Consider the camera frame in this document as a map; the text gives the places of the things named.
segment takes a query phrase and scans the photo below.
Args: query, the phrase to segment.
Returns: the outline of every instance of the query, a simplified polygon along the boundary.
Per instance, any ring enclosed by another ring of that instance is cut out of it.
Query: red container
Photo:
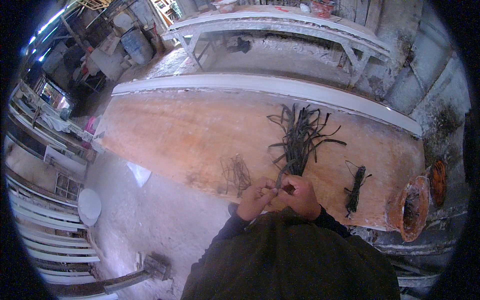
[[[317,14],[317,16],[328,19],[332,15],[332,10],[335,6],[333,4],[319,3],[312,1],[312,12]]]

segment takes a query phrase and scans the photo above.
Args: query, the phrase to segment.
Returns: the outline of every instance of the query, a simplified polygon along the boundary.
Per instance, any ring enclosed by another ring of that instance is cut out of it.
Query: blue barrel
[[[152,47],[140,29],[136,27],[129,29],[121,36],[120,41],[136,63],[144,65],[152,59]]]

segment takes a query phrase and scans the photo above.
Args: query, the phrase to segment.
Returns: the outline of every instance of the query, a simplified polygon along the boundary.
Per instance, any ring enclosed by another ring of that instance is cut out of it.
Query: wooden stick
[[[76,34],[71,28],[70,28],[70,25],[68,25],[67,21],[65,20],[65,18],[63,17],[63,15],[60,15],[60,18],[61,18],[61,21],[63,22],[63,24],[65,25],[65,28],[67,28],[67,31],[70,33],[70,35],[73,37],[73,39],[75,39],[75,42],[77,42],[77,44],[82,48],[82,50],[85,52],[85,55],[87,56],[90,56],[90,52],[88,52],[88,47],[85,46],[83,43],[82,43],[82,40],[80,39],[80,37],[78,36],[78,34]]]

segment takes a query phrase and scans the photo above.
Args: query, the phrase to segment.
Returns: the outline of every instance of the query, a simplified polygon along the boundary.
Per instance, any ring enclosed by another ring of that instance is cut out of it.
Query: hand
[[[285,191],[294,190],[292,194]],[[290,206],[297,214],[315,220],[322,212],[322,206],[317,202],[313,184],[309,179],[296,175],[286,175],[282,179],[282,189],[278,191],[278,199]]]
[[[267,193],[262,193],[262,189],[267,188]],[[245,221],[252,221],[263,211],[265,206],[277,195],[275,181],[267,177],[262,177],[244,192],[243,197],[237,208],[237,215]]]

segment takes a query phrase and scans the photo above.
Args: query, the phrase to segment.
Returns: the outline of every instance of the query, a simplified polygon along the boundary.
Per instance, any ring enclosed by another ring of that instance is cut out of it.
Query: wooden table
[[[304,176],[313,181],[319,203],[340,223],[380,230],[389,230],[384,220],[387,199],[403,188],[410,176],[423,171],[421,139],[392,125],[359,113],[347,113],[312,101],[307,103],[304,98],[288,94],[185,88],[193,77],[175,78],[179,83],[177,88],[167,84],[162,88],[159,84],[162,78],[156,79],[157,89],[141,81],[117,86],[98,125],[96,134],[104,133],[97,141],[156,174],[239,202],[233,186],[225,194],[227,183],[222,176],[220,159],[239,154],[253,180],[261,176],[276,179],[278,169],[271,162],[282,150],[267,147],[281,142],[284,134],[266,116],[280,114],[281,104],[291,107],[298,103],[299,108],[311,104],[312,108],[321,109],[323,117],[332,113],[324,132],[332,133],[341,125],[332,138],[346,142],[347,146],[322,144],[318,148],[319,161],[315,163],[311,157]],[[144,91],[128,93],[128,86]],[[358,100],[358,96],[335,92]],[[345,160],[365,165],[367,172],[373,174],[360,190],[358,210],[352,219],[345,218],[344,188],[350,189],[354,181]],[[273,200],[271,209],[283,207],[277,199]]]
[[[220,14],[219,11],[209,11],[189,16],[170,26],[162,38],[178,39],[200,70],[203,69],[200,58],[195,55],[195,46],[202,34],[207,34],[210,40],[201,51],[202,54],[209,45],[215,50],[215,43],[208,33],[227,30],[270,30],[327,39],[341,44],[351,62],[351,66],[348,64],[351,74],[350,86],[360,78],[370,57],[383,61],[390,57],[389,46],[378,40],[370,29],[337,16],[323,19],[313,13],[302,12],[298,7],[287,6],[242,5],[235,9],[232,13]],[[189,42],[185,40],[185,36],[191,36]],[[355,55],[353,49],[363,53],[361,58]]]

